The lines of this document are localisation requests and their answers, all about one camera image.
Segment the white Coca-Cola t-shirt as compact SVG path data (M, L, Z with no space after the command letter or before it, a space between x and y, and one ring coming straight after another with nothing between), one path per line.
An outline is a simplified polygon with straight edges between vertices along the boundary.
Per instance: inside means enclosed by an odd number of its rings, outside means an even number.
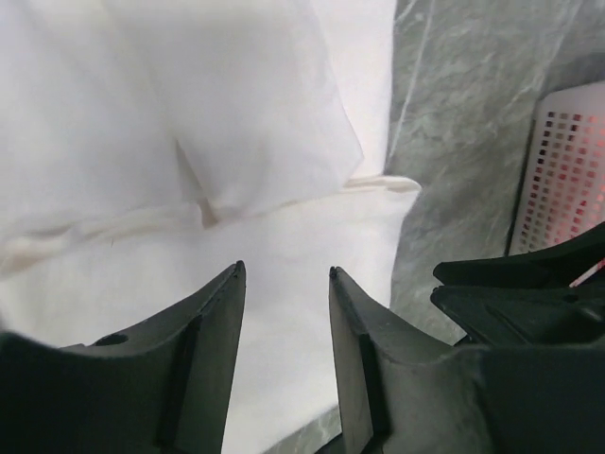
M329 270L387 301L421 190L384 172L395 9L3 2L2 328L97 341L240 261L222 451L332 410Z

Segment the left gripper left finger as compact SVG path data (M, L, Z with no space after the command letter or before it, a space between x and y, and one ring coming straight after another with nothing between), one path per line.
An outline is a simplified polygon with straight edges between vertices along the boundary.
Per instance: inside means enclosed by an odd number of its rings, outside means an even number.
M244 314L237 262L91 345L1 335L5 453L217 453Z

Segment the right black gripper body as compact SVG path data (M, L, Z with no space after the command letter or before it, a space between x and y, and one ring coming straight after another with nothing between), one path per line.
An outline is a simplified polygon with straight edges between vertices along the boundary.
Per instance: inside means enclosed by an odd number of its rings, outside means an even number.
M491 259L442 262L431 303L470 342L591 343L604 338L604 229L557 246Z

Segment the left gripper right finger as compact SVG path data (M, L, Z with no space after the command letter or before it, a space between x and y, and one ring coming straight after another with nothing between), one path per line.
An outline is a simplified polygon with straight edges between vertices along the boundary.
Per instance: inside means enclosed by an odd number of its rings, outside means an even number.
M347 453L600 453L604 343L453 347L330 271Z

